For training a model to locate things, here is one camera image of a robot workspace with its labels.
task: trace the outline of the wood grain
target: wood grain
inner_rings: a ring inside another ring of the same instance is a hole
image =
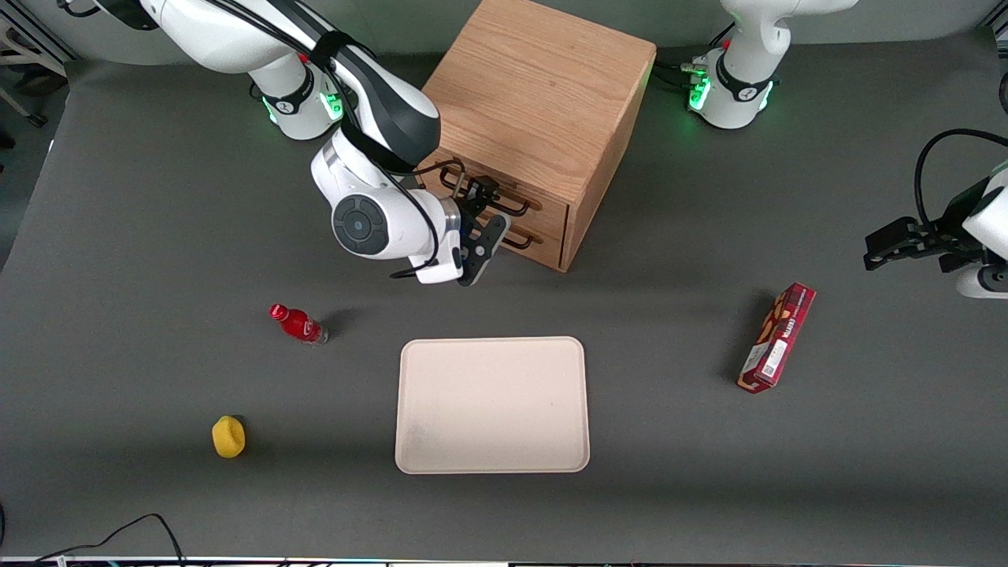
[[[619,168],[623,154],[626,153],[630,144],[630,137],[633,135],[633,127],[637,123],[637,114],[640,111],[640,103],[644,99],[644,91],[647,89],[647,82],[642,82],[634,98],[627,101],[627,106],[623,109],[623,116],[620,118],[620,125],[616,133],[609,140],[610,147],[604,153],[602,163],[595,169],[595,175],[585,188],[585,195],[581,203],[571,211],[571,219],[568,221],[568,231],[563,242],[563,257],[560,261],[560,268],[566,271],[574,261],[575,254],[581,248],[581,243],[588,233],[588,227],[595,219],[595,214],[602,205],[602,198],[613,183],[613,176]]]
[[[528,0],[484,0],[423,92],[443,147],[575,203],[654,52]]]
[[[442,113],[440,148],[423,165],[458,157],[512,202],[535,203],[512,224],[543,242],[518,253],[566,271],[626,151],[655,52],[529,0],[483,0],[423,88]],[[424,181],[440,191],[436,173]]]

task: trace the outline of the drawer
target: drawer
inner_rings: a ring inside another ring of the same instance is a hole
[[[525,256],[526,258],[541,263],[547,267],[553,269],[559,269],[560,266],[560,252],[563,249],[563,243],[558,238],[553,238],[552,236],[543,236],[539,234],[533,234],[520,226],[511,225],[511,231],[507,235],[508,240],[501,244],[501,250],[510,250],[516,254]],[[508,244],[508,241],[514,242],[516,244],[522,245],[521,248],[515,248],[514,246]]]
[[[422,166],[429,166],[437,161],[450,158],[447,153],[438,149],[430,158],[423,162]],[[472,163],[465,159],[463,161],[466,163],[466,176],[468,178],[489,176],[500,185],[501,199],[498,201],[498,204],[502,208],[512,211],[525,210],[525,214],[520,216],[509,215],[511,216],[512,226],[520,227],[531,234],[551,237],[558,241],[563,240],[568,220],[566,204],[545,197],[538,192],[531,191],[527,187],[523,187],[521,183],[507,176],[491,172],[478,163]],[[451,174],[446,180],[449,183],[455,183],[458,180],[459,169],[454,166],[450,166],[449,169]],[[451,190],[447,189],[440,182],[439,171],[424,175],[423,183],[426,185],[427,190],[438,197],[446,197],[451,194]],[[484,218],[489,218],[498,213],[507,214],[507,211],[488,209],[483,216]]]

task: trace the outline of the drawer handle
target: drawer handle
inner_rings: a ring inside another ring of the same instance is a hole
[[[532,207],[532,204],[529,203],[526,200],[524,203],[522,203],[522,205],[521,205],[520,208],[518,208],[518,209],[512,209],[510,207],[506,207],[504,205],[501,205],[498,202],[499,200],[500,200],[500,196],[497,196],[494,199],[494,202],[490,204],[490,206],[493,207],[494,209],[497,209],[498,211],[501,211],[502,213],[507,213],[507,214],[511,215],[512,217],[524,217],[525,213],[527,213],[528,210]]]
[[[527,250],[532,246],[532,244],[538,244],[540,242],[542,242],[542,240],[538,236],[535,236],[534,234],[529,234],[525,236],[525,241],[520,244],[518,242],[515,242],[514,240],[511,240],[510,238],[504,239],[505,244],[511,246],[512,248],[515,248],[516,250]]]
[[[456,199],[456,198],[459,197],[458,195],[455,194],[455,191],[456,191],[457,187],[461,187],[461,184],[459,183],[459,177],[461,175],[462,175],[461,172],[457,172],[457,171],[451,169],[449,167],[442,167],[442,173],[440,173],[440,176],[439,176],[440,177],[440,182],[442,182],[443,186],[445,186],[446,188],[451,189],[453,191],[453,193],[452,193],[452,199]],[[449,176],[455,176],[455,181],[454,182],[449,181],[449,179],[448,179]],[[533,204],[531,201],[529,201],[529,200],[526,199],[521,204],[520,207],[518,207],[517,209],[513,209],[513,208],[508,207],[506,205],[501,205],[499,203],[500,199],[501,199],[501,196],[497,195],[496,197],[494,197],[494,202],[491,203],[491,204],[489,204],[488,207],[497,209],[498,211],[500,211],[502,213],[507,213],[508,215],[510,215],[512,217],[523,217],[523,216],[525,216],[526,213],[528,213],[529,209],[539,210],[541,208],[541,207],[538,207],[537,204]]]

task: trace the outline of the yellow sponge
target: yellow sponge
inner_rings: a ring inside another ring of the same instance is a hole
[[[214,424],[214,449],[225,459],[233,459],[245,449],[245,428],[231,416],[224,416]]]

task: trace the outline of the green led light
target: green led light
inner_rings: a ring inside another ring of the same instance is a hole
[[[759,103],[760,110],[766,108],[766,103],[767,101],[770,100],[770,91],[772,90],[773,90],[773,81],[770,81],[770,84],[766,86],[766,94],[763,95],[763,102]]]
[[[704,103],[707,102],[707,95],[710,92],[711,80],[705,77],[689,93],[689,106],[697,111],[704,108]]]
[[[326,106],[326,112],[329,113],[329,117],[334,122],[343,119],[343,101],[340,100],[340,97],[319,93],[319,98],[322,99],[322,104]]]
[[[273,116],[273,109],[269,107],[269,103],[266,102],[266,97],[262,98],[262,104],[266,107],[266,112],[269,113],[269,121],[276,124],[276,116]]]

